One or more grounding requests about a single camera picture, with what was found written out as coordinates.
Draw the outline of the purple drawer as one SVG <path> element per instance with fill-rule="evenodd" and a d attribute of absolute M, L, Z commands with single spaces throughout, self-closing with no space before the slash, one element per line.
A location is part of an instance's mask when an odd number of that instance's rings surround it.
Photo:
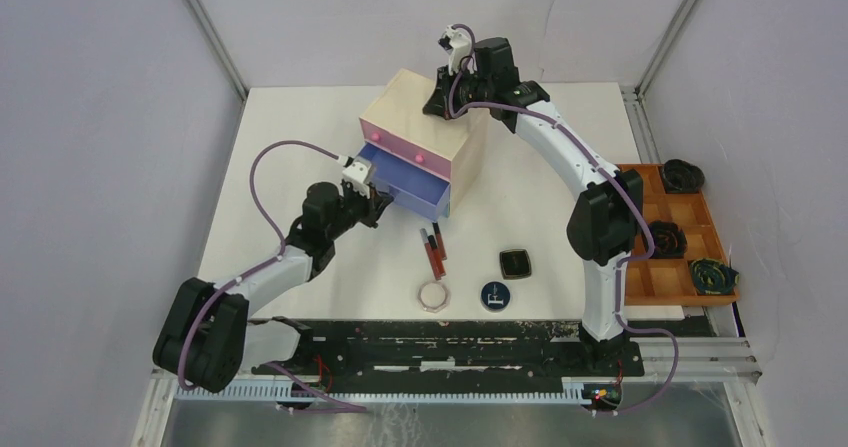
<path fill-rule="evenodd" d="M 391 195 L 394 204 L 431 222 L 449 216 L 451 188 L 448 181 L 371 144 L 365 144 L 358 155 L 375 168 L 373 184 L 378 192 Z"/>

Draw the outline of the round dark blue jar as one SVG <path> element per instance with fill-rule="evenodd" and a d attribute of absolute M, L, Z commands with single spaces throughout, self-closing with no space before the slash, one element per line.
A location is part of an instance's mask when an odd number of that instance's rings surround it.
<path fill-rule="evenodd" d="M 502 282 L 491 281 L 483 285 L 480 291 L 480 302 L 489 312 L 502 312 L 510 304 L 512 294 L 508 286 Z"/>

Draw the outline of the black square compact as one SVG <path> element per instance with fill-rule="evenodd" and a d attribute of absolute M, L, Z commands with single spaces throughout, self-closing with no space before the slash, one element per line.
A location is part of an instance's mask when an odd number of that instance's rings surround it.
<path fill-rule="evenodd" d="M 532 263 L 526 249 L 509 249 L 498 255 L 502 278 L 505 280 L 525 279 L 532 275 Z"/>

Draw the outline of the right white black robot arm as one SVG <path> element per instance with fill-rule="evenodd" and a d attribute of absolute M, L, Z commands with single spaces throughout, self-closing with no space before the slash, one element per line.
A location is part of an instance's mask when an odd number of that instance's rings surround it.
<path fill-rule="evenodd" d="M 602 375 L 618 360 L 626 341 L 622 316 L 625 270 L 634 245 L 648 231 L 642 215 L 644 183 L 591 149 L 560 115 L 549 93 L 521 79 L 504 37 L 475 40 L 465 27 L 448 27 L 438 41 L 448 55 L 422 111 L 446 120 L 485 109 L 525 141 L 564 181 L 575 199 L 566 226 L 582 259 L 585 307 L 580 321 L 580 367 Z"/>

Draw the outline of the pastel wooden drawer chest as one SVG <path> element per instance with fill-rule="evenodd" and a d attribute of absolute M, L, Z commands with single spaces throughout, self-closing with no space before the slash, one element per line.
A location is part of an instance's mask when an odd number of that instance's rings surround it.
<path fill-rule="evenodd" d="M 368 144 L 449 182 L 450 216 L 481 172 L 488 117 L 480 111 L 455 120 L 423 114 L 434 84 L 401 69 L 359 120 Z"/>

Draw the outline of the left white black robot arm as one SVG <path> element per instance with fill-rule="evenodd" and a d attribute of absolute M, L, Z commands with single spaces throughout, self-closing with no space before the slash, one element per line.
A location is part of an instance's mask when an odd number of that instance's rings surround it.
<path fill-rule="evenodd" d="M 393 198 L 368 184 L 311 185 L 284 244 L 269 258 L 222 282 L 192 277 L 177 290 L 152 351 L 155 366 L 183 388 L 217 393 L 244 361 L 248 321 L 290 289 L 319 276 L 335 256 L 335 242 L 358 224 L 375 228 Z"/>

